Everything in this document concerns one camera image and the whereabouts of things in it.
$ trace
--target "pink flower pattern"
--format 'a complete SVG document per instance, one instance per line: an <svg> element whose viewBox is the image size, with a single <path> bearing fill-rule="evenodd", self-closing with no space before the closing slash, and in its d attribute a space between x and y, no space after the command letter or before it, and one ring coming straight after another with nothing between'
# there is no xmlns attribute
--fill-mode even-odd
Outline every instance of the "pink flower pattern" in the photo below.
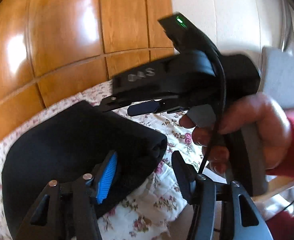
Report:
<svg viewBox="0 0 294 240"><path fill-rule="evenodd" d="M172 168L171 162L168 158L163 158L162 161Z"/></svg>
<svg viewBox="0 0 294 240"><path fill-rule="evenodd" d="M107 214L109 216L114 216L116 214L116 207L113 207Z"/></svg>
<svg viewBox="0 0 294 240"><path fill-rule="evenodd" d="M134 221L133 231L130 231L129 235L131 237L136 237L137 233L140 233L140 232L146 233L147 231L149 231L149 226L151 224L152 222L150 219L143 216L139 216L138 219Z"/></svg>
<svg viewBox="0 0 294 240"><path fill-rule="evenodd" d="M191 133L185 134L185 143L188 145L192 143Z"/></svg>
<svg viewBox="0 0 294 240"><path fill-rule="evenodd" d="M173 148L175 147L175 145L174 145L173 143L168 142L168 143L167 143L167 146L168 146L168 148L169 148L169 149L167 149L167 151L168 151L169 153L173 153Z"/></svg>
<svg viewBox="0 0 294 240"><path fill-rule="evenodd" d="M121 205L125 208L130 208L131 210L136 211L138 209L138 204L136 203L136 200L133 199L132 201L128 200L127 198L125 198Z"/></svg>
<svg viewBox="0 0 294 240"><path fill-rule="evenodd" d="M161 162L158 164L157 168L154 169L154 173L155 173L155 174L161 174L161 173L162 173L162 167L163 167L163 161L161 161Z"/></svg>
<svg viewBox="0 0 294 240"><path fill-rule="evenodd" d="M169 198L164 198L163 196L159 198L158 202L154 203L154 207L156 208L167 208L167 211L177 210L177 206L175 205L175 202L177 199L173 196L169 196Z"/></svg>

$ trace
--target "hand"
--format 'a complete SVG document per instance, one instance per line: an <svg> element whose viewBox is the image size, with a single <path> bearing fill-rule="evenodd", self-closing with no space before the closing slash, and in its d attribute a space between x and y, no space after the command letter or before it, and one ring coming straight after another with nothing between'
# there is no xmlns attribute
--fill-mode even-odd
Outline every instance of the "hand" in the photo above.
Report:
<svg viewBox="0 0 294 240"><path fill-rule="evenodd" d="M241 98L225 111L218 132L231 133L245 124L254 122L257 124L262 140L266 169L273 169L282 162L291 145L290 123L275 100L262 93ZM187 115L179 120L179 124L188 129L195 127ZM194 143L203 146L203 154L210 137L210 128L196 127L192 132ZM214 146L208 158L210 168L216 173L223 174L226 171L228 159L229 151L226 147Z"/></svg>

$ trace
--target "white wall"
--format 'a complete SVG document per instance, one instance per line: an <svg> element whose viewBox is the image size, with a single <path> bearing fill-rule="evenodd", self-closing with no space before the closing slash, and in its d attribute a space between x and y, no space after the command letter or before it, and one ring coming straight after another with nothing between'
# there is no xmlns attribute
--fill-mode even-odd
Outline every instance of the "white wall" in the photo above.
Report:
<svg viewBox="0 0 294 240"><path fill-rule="evenodd" d="M221 52L242 51L259 65L263 46L279 47L281 0L172 0Z"/></svg>

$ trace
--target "floral bedspread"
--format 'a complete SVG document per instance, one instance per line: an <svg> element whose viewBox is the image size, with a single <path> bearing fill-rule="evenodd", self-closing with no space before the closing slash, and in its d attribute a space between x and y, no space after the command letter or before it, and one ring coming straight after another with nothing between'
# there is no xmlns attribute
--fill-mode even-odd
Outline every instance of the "floral bedspread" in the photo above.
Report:
<svg viewBox="0 0 294 240"><path fill-rule="evenodd" d="M1 172L6 155L13 143L26 131L56 115L73 104L87 100L92 105L111 94L111 82L105 82L85 90L38 113L0 142L0 239L12 239L8 231L2 204ZM129 117L127 109L115 110L121 116L158 130L168 137L166 153L146 181L125 200L98 220L104 240L168 239L168 223L175 220L186 201L182 198L171 168L171 154L179 150L187 163L199 168L202 160L201 148L192 144L191 130L179 126L183 113L146 114Z"/></svg>

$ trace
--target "finger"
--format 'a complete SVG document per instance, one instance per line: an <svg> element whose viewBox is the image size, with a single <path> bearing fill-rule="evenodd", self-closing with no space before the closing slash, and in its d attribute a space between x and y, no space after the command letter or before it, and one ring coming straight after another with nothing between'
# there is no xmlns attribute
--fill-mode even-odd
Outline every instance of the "finger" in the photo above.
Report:
<svg viewBox="0 0 294 240"><path fill-rule="evenodd" d="M219 175L223 175L227 170L225 163L210 163L210 169Z"/></svg>
<svg viewBox="0 0 294 240"><path fill-rule="evenodd" d="M202 147L202 154L206 153L207 147ZM229 151L223 146L214 146L210 151L208 161L213 163L225 163L229 159Z"/></svg>
<svg viewBox="0 0 294 240"><path fill-rule="evenodd" d="M272 109L272 101L262 93L239 99L224 113L219 133L234 132L246 124L263 120Z"/></svg>
<svg viewBox="0 0 294 240"><path fill-rule="evenodd" d="M207 128L196 127L192 131L191 137L194 141L194 144L207 146L210 141L211 131Z"/></svg>
<svg viewBox="0 0 294 240"><path fill-rule="evenodd" d="M190 129L196 126L186 114L180 118L179 125L186 129Z"/></svg>

